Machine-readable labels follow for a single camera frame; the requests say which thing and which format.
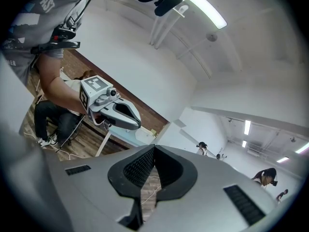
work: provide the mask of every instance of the black vent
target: black vent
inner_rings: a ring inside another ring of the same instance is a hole
[[[66,172],[68,175],[72,175],[72,174],[78,174],[84,171],[87,171],[91,169],[88,165],[84,165],[84,166],[80,166],[80,167],[76,167],[76,168],[69,168],[66,169]]]
[[[239,186],[234,185],[227,187],[224,188],[224,191],[250,226],[265,216],[259,207],[256,206],[256,204],[243,190],[240,189]]]
[[[142,188],[154,165],[154,149],[152,148],[125,166],[124,175],[135,186]]]

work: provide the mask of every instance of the sneaker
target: sneaker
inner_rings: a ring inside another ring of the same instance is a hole
[[[52,142],[52,141],[51,141],[50,139],[48,139],[47,141],[42,140],[42,141],[40,142],[40,146],[41,146],[41,147],[44,147],[44,146],[50,145],[51,142]]]
[[[54,146],[54,145],[56,145],[57,144],[57,133],[55,133],[54,135],[53,135],[53,137],[51,138],[51,145],[52,146]]]

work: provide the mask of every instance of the white wall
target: white wall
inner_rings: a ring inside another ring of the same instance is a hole
[[[78,51],[165,119],[178,119],[195,78],[169,49],[150,46],[149,32],[102,7],[102,0],[88,6],[74,38]]]
[[[205,142],[212,154],[224,149],[226,133],[216,115],[185,108],[179,120],[186,125],[183,130],[197,142]]]
[[[196,153],[196,143],[182,136],[180,130],[181,128],[175,123],[167,124],[154,141],[154,144],[179,148]]]
[[[225,147],[226,134],[217,116],[185,108],[179,120],[182,128],[175,123],[167,125],[155,143],[196,153],[196,145],[205,142],[213,156]]]
[[[260,158],[249,155],[244,148],[232,143],[226,145],[223,153],[227,156],[224,162],[249,178],[253,178],[256,173],[261,170],[274,167],[262,161]],[[298,188],[302,185],[302,180],[294,178],[276,167],[274,168],[277,170],[278,184],[275,187],[273,185],[268,185],[266,191],[268,191],[272,197],[276,198],[281,192],[288,189],[289,193],[282,198],[282,200],[284,200],[289,197],[289,195],[297,192]]]
[[[309,136],[309,72],[283,61],[199,83],[191,107]]]

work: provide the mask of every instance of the standing person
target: standing person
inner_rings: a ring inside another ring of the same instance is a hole
[[[198,151],[197,153],[199,155],[203,155],[203,156],[206,156],[207,155],[207,144],[205,144],[204,142],[200,142],[198,145]]]
[[[277,171],[274,168],[268,168],[258,172],[252,180],[258,183],[260,186],[267,186],[268,184],[272,184],[273,186],[277,185],[277,181],[275,181],[275,177],[277,176]]]
[[[96,73],[93,70],[86,71],[77,80],[70,80],[65,82],[65,84],[75,92],[79,92],[81,80],[95,75]],[[47,117],[58,125],[57,131],[52,138],[47,135]],[[79,120],[80,114],[78,112],[58,106],[52,101],[39,102],[34,108],[34,126],[35,134],[38,137],[37,143],[41,147],[55,145],[56,143],[61,146],[70,136]]]
[[[33,47],[48,43],[56,27],[65,23],[65,18],[80,0],[30,0],[16,16],[8,30],[8,37],[0,46],[7,63],[18,78],[27,85],[31,63],[35,55]],[[77,19],[80,11],[72,14]],[[60,63],[63,49],[45,51],[36,65],[40,73],[41,87],[46,97],[55,105],[85,113],[79,94],[60,78]]]
[[[281,198],[283,197],[283,195],[287,194],[288,193],[288,189],[286,189],[284,192],[280,193],[277,197],[276,197],[276,200],[278,202],[281,202]]]

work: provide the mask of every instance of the white pipe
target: white pipe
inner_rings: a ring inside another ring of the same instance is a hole
[[[155,20],[154,20],[153,28],[151,29],[150,38],[149,38],[149,44],[151,43],[151,40],[152,40],[152,38],[153,38],[154,30],[155,30],[155,27],[156,27],[156,25],[157,25],[157,23],[158,23],[158,19],[159,19],[159,17],[156,16],[156,17],[155,17]]]
[[[178,19],[180,18],[180,15],[178,15],[174,20],[172,20],[166,27],[166,29],[163,31],[163,33],[161,34],[159,40],[156,42],[155,44],[155,49],[158,49],[159,46],[161,45],[162,41],[164,40],[164,38],[166,37],[166,35],[168,34],[168,32],[171,30],[171,28],[174,26],[174,24],[178,21]]]
[[[154,45],[156,38],[158,37],[163,25],[165,24],[165,22],[168,19],[168,16],[170,15],[171,12],[172,12],[172,10],[168,11],[165,14],[165,16],[163,16],[161,23],[159,24],[158,28],[156,29],[156,32],[154,33],[153,38],[150,41],[150,45]]]
[[[155,44],[155,49],[158,49],[159,46],[161,45],[162,41],[165,39],[166,35],[168,32],[171,30],[171,28],[174,26],[174,24],[178,21],[178,19],[183,16],[183,13],[189,8],[188,5],[183,5],[179,8],[179,11],[175,10],[177,12],[177,16],[174,20],[170,22],[170,24],[167,25],[166,29],[163,31],[161,34],[159,40]]]

